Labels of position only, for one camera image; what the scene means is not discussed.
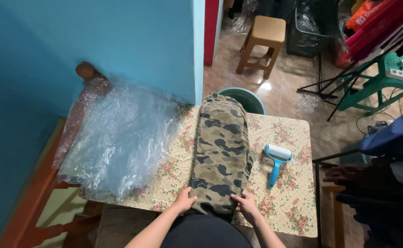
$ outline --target black shirt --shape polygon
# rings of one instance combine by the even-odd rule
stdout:
[[[231,224],[209,215],[178,217],[161,248],[252,248],[249,240]]]

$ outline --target floral tablecloth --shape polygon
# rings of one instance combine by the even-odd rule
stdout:
[[[198,106],[190,106],[181,112],[183,129],[169,147],[171,158],[160,165],[154,181],[147,187],[132,191],[130,196],[122,201],[93,192],[84,192],[83,198],[152,211],[164,211],[168,208],[180,190],[189,185],[191,179],[199,110]],[[255,195],[261,213],[273,230],[316,237],[309,124],[306,121],[250,113],[247,117],[249,143],[251,149],[260,154],[260,157],[254,162],[245,190]],[[273,189],[266,187],[273,168],[273,161],[262,152],[266,144],[290,149],[293,153],[292,161],[281,165]],[[235,213],[232,224],[251,226],[241,213]]]

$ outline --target person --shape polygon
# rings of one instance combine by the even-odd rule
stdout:
[[[249,240],[226,221],[204,214],[186,214],[197,199],[189,198],[191,187],[183,189],[175,202],[149,226],[135,236],[125,248],[251,248]],[[254,195],[243,192],[231,195],[238,202],[236,211],[252,224],[262,248],[285,248],[269,223],[261,215]]]

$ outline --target camouflage garment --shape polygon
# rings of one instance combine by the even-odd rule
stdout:
[[[232,219],[254,161],[249,150],[246,111],[231,97],[209,93],[200,107],[197,154],[189,196],[202,214]]]

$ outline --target blue lint roller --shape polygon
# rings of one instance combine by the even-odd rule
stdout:
[[[272,189],[273,186],[275,185],[276,179],[278,178],[278,172],[280,171],[280,165],[282,163],[287,163],[292,160],[292,152],[290,150],[287,150],[287,149],[284,149],[281,147],[267,144],[266,147],[264,148],[264,153],[266,154],[266,156],[273,159],[273,161],[275,162],[272,172],[270,173],[269,181],[267,182],[267,188]],[[278,159],[272,157],[271,155],[287,159],[287,161],[278,160]]]

